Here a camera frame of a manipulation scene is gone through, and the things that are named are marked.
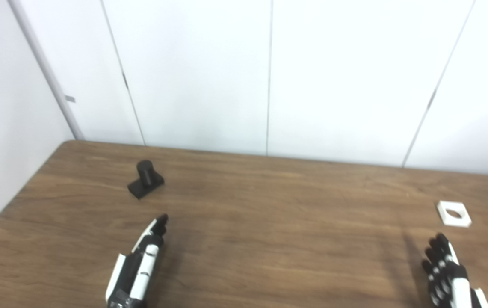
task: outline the wood grain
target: wood grain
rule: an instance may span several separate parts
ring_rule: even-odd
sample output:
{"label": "wood grain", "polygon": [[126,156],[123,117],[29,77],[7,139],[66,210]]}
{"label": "wood grain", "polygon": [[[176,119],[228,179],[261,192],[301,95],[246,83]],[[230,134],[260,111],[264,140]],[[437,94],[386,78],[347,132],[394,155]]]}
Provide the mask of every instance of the wood grain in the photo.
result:
{"label": "wood grain", "polygon": [[[150,159],[166,185],[126,185]],[[440,199],[471,228],[443,226]],[[0,214],[0,307],[97,308],[118,253],[170,215],[150,308],[429,307],[444,232],[488,297],[488,176],[66,142]]]}

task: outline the white wall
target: white wall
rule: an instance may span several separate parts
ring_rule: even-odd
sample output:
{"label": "white wall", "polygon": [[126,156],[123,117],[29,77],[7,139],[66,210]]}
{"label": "white wall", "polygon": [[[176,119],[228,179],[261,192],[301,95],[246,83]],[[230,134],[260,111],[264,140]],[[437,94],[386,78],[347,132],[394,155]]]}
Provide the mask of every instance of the white wall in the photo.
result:
{"label": "white wall", "polygon": [[269,155],[402,165],[471,0],[274,0]]}
{"label": "white wall", "polygon": [[143,144],[100,0],[11,0],[21,8],[84,139]]}
{"label": "white wall", "polygon": [[5,0],[0,0],[0,211],[71,131]]}
{"label": "white wall", "polygon": [[270,0],[105,0],[146,145],[265,154]]}
{"label": "white wall", "polygon": [[406,167],[488,173],[488,0],[476,0]]}

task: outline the black and white robotic hand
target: black and white robotic hand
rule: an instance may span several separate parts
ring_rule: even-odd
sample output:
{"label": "black and white robotic hand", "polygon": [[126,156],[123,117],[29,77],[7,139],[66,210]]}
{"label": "black and white robotic hand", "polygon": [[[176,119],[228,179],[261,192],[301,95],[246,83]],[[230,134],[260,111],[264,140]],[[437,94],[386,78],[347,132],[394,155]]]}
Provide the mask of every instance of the black and white robotic hand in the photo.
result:
{"label": "black and white robotic hand", "polygon": [[107,308],[146,308],[144,301],[154,262],[164,243],[168,215],[154,219],[143,231],[132,253],[118,255],[105,300]]}
{"label": "black and white robotic hand", "polygon": [[439,308],[488,308],[481,289],[471,289],[465,267],[459,264],[445,235],[430,238],[422,267],[428,275],[428,293]]}

